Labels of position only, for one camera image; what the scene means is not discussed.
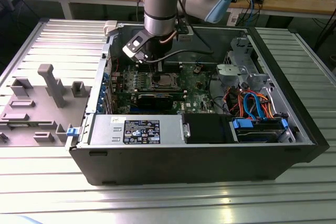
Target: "blue plastic clip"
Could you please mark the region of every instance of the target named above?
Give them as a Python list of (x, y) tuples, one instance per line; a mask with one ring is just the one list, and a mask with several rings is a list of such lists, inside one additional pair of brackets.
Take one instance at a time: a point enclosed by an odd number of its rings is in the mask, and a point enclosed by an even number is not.
[(67, 136), (79, 136), (79, 130), (80, 128), (77, 127), (77, 128), (69, 128), (67, 130)]
[(236, 119), (233, 121), (233, 127), (237, 128), (253, 128), (253, 123), (250, 119)]
[(288, 122), (286, 119), (281, 119), (282, 125), (284, 126), (285, 129), (288, 129)]

